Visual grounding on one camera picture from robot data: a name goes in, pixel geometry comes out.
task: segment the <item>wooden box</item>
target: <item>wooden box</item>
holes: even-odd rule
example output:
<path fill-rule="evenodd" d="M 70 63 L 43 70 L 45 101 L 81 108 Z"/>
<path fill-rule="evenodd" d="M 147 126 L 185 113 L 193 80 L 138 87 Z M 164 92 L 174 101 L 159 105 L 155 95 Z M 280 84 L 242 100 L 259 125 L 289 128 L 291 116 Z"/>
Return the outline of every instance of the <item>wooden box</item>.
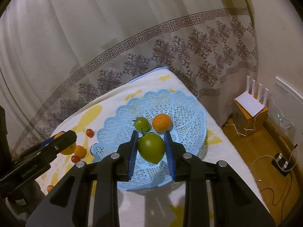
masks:
<path fill-rule="evenodd" d="M 237 131 L 249 136 L 260 130 L 263 122 L 266 120 L 268 108 L 264 107 L 255 117 L 252 117 L 234 98 L 232 104 L 232 120 L 234 121 Z"/>

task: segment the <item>red cherry tomato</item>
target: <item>red cherry tomato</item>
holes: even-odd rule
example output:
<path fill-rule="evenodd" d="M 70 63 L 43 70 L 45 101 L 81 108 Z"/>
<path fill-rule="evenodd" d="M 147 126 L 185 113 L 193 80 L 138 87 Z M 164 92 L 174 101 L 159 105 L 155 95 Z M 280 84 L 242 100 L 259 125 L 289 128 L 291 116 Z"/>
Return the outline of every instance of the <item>red cherry tomato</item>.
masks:
<path fill-rule="evenodd" d="M 72 161 L 73 163 L 77 163 L 77 162 L 80 161 L 80 158 L 79 158 L 78 156 L 76 156 L 76 155 L 73 155 L 73 156 L 71 157 L 71 161 Z"/>
<path fill-rule="evenodd" d="M 92 129 L 87 129 L 86 130 L 86 135 L 90 138 L 94 136 L 94 131 Z"/>

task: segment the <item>orange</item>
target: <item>orange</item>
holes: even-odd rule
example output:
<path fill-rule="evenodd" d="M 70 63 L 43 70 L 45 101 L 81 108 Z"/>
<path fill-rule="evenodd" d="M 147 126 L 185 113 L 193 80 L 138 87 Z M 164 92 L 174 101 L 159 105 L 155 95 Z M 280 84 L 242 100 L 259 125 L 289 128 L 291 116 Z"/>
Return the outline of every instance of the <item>orange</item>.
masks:
<path fill-rule="evenodd" d="M 59 136 L 61 136 L 62 134 L 64 134 L 65 132 L 59 132 L 58 134 L 55 135 L 55 139 Z M 72 154 L 76 149 L 76 143 L 73 143 L 72 145 L 70 145 L 69 147 L 67 147 L 66 149 L 64 149 L 63 151 L 60 152 L 60 154 L 63 155 L 70 155 Z"/>
<path fill-rule="evenodd" d="M 86 149 L 80 145 L 77 145 L 76 150 L 74 151 L 74 154 L 76 156 L 78 156 L 80 159 L 82 159 L 86 155 Z"/>
<path fill-rule="evenodd" d="M 152 121 L 152 127 L 158 133 L 163 133 L 172 127 L 172 120 L 167 114 L 158 114 Z"/>

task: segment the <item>metal screw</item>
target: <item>metal screw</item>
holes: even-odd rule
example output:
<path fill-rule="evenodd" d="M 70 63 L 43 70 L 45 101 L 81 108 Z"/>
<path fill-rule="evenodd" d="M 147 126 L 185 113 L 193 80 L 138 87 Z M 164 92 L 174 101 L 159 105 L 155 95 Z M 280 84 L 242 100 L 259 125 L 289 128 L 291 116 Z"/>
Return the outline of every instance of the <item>metal screw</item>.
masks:
<path fill-rule="evenodd" d="M 192 154 L 191 153 L 184 153 L 183 157 L 186 158 L 186 159 L 190 159 L 190 158 L 192 158 Z"/>
<path fill-rule="evenodd" d="M 78 168 L 81 168 L 81 167 L 83 167 L 84 165 L 85 165 L 85 162 L 84 162 L 84 161 L 79 161 L 79 162 L 76 163 L 76 167 L 78 167 Z"/>
<path fill-rule="evenodd" d="M 226 167 L 227 166 L 227 162 L 225 160 L 220 160 L 219 161 L 219 166 Z"/>
<path fill-rule="evenodd" d="M 120 157 L 120 154 L 118 154 L 118 153 L 112 153 L 111 154 L 111 158 L 112 159 L 117 159 L 117 158 L 119 158 Z"/>

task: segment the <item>white bedsheet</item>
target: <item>white bedsheet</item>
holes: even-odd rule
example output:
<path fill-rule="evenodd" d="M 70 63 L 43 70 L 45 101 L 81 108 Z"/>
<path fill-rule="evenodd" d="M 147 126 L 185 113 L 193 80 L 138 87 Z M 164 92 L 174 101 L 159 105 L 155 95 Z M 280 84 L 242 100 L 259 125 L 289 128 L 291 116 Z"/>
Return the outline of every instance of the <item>white bedsheet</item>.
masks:
<path fill-rule="evenodd" d="M 103 127 L 105 119 L 115 116 L 116 109 L 125 105 L 129 99 L 142 97 L 148 91 L 156 92 L 160 89 L 169 89 L 171 92 L 182 90 L 188 95 L 191 94 L 172 72 L 159 69 L 95 99 L 61 123 L 53 135 L 60 131 L 74 130 L 78 136 L 77 145 L 83 145 L 87 149 L 87 156 L 83 160 L 91 163 L 93 157 L 89 149 L 97 143 L 97 139 L 95 136 L 88 139 L 85 130 L 90 128 L 97 132 Z M 206 115 L 207 139 L 199 155 L 200 158 L 211 163 L 216 163 L 218 160 L 227 161 L 266 207 L 249 168 L 207 111 Z M 70 160 L 71 156 L 59 154 L 51 163 L 52 168 L 37 179 L 44 193 L 47 193 L 46 187 L 49 184 L 55 185 L 74 165 Z M 184 196 L 184 183 L 169 183 L 160 188 L 137 192 L 119 190 L 120 225 L 121 227 L 181 226 Z M 210 219 L 213 226 L 212 212 Z"/>

